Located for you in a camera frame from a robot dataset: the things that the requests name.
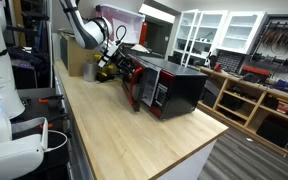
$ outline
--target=white cabinet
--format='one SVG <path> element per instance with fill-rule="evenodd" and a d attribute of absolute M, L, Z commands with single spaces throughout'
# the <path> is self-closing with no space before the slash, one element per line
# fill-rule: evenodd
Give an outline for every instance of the white cabinet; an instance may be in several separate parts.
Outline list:
<path fill-rule="evenodd" d="M 182 65 L 203 65 L 220 38 L 219 27 L 224 25 L 227 11 L 182 12 L 174 40 L 174 57 Z"/>
<path fill-rule="evenodd" d="M 264 23 L 265 12 L 230 12 L 218 49 L 248 54 Z"/>

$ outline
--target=microwave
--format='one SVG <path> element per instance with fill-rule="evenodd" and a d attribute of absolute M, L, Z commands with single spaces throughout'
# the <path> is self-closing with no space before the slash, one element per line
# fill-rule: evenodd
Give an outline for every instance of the microwave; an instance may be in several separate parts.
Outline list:
<path fill-rule="evenodd" d="M 159 119 L 195 110 L 207 75 L 164 59 L 128 55 L 135 72 L 123 77 L 122 87 L 129 103 L 139 111 L 142 103 Z"/>

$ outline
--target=wooden shelving unit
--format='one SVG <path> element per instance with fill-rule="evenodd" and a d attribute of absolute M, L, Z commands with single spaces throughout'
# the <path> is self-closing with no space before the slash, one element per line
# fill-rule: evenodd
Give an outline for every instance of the wooden shelving unit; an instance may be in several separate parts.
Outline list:
<path fill-rule="evenodd" d="M 207 68 L 201 67 L 200 71 L 208 74 L 208 81 L 220 89 L 213 107 L 204 104 L 203 100 L 199 101 L 198 107 L 201 110 L 244 132 L 276 152 L 284 156 L 288 154 L 288 143 L 281 146 L 278 142 L 262 134 L 264 122 L 267 123 L 272 117 L 276 119 L 276 121 L 274 119 L 271 122 L 273 126 L 278 126 L 278 122 L 288 126 L 288 114 L 283 114 L 265 105 L 266 98 L 271 97 L 270 95 L 288 101 L 288 94 L 243 81 L 229 74 L 217 73 Z M 238 94 L 234 92 L 234 89 L 239 89 L 242 93 Z M 234 102 L 239 102 L 239 106 L 229 107 L 230 103 L 223 103 L 224 96 L 234 99 Z"/>

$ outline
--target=red microwave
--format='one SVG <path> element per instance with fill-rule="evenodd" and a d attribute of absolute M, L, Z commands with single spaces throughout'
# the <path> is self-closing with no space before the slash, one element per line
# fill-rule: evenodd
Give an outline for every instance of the red microwave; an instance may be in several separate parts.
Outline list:
<path fill-rule="evenodd" d="M 159 119 L 195 110 L 207 75 L 164 59 L 128 55 L 135 68 L 122 87 L 135 111 L 142 103 Z"/>

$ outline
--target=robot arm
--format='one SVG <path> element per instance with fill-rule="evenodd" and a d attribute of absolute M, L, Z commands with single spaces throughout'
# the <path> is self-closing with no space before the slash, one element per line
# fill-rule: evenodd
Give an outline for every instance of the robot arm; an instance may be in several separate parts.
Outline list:
<path fill-rule="evenodd" d="M 109 40 L 109 36 L 112 34 L 112 26 L 109 21 L 99 17 L 84 24 L 75 0 L 60 0 L 60 2 L 72 26 L 76 42 L 84 49 L 99 47 L 99 51 L 103 54 L 99 62 L 100 67 L 110 60 L 121 74 L 131 75 L 134 72 L 131 62 L 119 52 L 121 41 Z"/>

